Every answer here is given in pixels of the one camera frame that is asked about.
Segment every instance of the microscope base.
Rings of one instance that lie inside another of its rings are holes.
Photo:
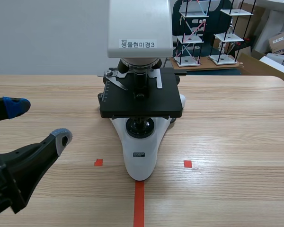
[[[185,106],[185,97],[181,96],[182,106]],[[123,146],[123,157],[128,174],[136,181],[146,180],[152,174],[156,163],[159,145],[170,125],[172,118],[152,118],[155,129],[152,135],[144,139],[130,136],[126,130],[128,118],[117,118],[112,121]]]

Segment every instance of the wooden tray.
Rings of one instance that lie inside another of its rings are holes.
[[[179,67],[174,58],[170,58],[170,62],[172,64],[172,67],[175,70],[194,71],[194,70],[226,70],[226,69],[243,68],[243,64],[241,62],[238,62],[237,64],[233,64],[233,65],[216,65],[208,57],[201,57],[200,66]]]

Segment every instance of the blue gripper tip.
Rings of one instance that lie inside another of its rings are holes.
[[[30,102],[25,98],[3,97],[9,119],[25,114],[30,108]]]

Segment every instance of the white sink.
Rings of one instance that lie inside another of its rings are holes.
[[[257,5],[266,8],[261,24],[261,31],[254,50],[264,53],[269,51],[268,39],[281,33],[284,25],[284,0],[257,0]]]
[[[284,0],[257,0],[257,5],[267,9],[284,12]]]

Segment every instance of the brand label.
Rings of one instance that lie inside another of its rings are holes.
[[[145,153],[134,153],[133,157],[145,157]]]
[[[156,49],[156,39],[120,39],[120,49]]]

